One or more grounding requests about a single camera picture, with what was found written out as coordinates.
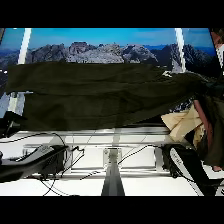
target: pile of clothes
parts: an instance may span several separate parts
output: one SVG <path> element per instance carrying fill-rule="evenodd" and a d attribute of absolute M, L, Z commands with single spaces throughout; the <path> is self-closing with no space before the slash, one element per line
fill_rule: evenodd
<path fill-rule="evenodd" d="M 194 131 L 200 158 L 216 169 L 224 167 L 224 107 L 209 94 L 214 83 L 149 64 L 40 62 L 9 67 L 6 92 L 33 92 L 25 98 L 26 131 L 118 128 L 160 115 L 174 141 Z"/>

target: blue sky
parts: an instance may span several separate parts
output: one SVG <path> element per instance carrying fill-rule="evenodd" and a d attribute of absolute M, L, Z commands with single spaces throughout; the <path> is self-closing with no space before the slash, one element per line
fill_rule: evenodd
<path fill-rule="evenodd" d="M 7 28 L 1 48 L 20 49 L 23 32 L 24 28 Z M 183 33 L 185 44 L 213 47 L 207 28 L 184 28 Z M 176 43 L 176 36 L 174 28 L 33 28 L 29 48 L 61 43 L 70 46 L 75 41 L 157 46 Z"/>

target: beige cloth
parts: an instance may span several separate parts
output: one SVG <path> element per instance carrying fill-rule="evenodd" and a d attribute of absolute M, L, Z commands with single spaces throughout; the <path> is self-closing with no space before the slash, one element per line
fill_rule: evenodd
<path fill-rule="evenodd" d="M 190 110 L 166 114 L 161 118 L 171 130 L 170 137 L 175 142 L 181 142 L 187 133 L 195 130 L 193 144 L 196 147 L 204 135 L 205 128 L 194 105 L 191 106 Z"/>

